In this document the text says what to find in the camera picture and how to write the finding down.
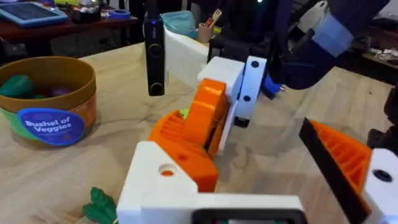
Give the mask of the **finger of the white orange right gripper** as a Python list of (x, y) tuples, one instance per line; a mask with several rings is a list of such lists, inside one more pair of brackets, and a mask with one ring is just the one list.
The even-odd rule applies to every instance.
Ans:
[(197, 76), (198, 86), (185, 119), (183, 137), (206, 149), (211, 158), (222, 150), (237, 101), (245, 63), (213, 57)]

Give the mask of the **bare white left gripper left finger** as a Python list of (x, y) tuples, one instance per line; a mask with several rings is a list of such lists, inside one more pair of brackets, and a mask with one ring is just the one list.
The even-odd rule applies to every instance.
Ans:
[(119, 223), (190, 223), (197, 184), (153, 141), (137, 144), (116, 209)]

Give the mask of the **white orange left gripper right finger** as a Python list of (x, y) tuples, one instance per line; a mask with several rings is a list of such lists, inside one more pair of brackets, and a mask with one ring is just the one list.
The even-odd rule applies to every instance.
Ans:
[(397, 127), (369, 133), (371, 144), (367, 146), (304, 119), (299, 136), (347, 223), (397, 223)]

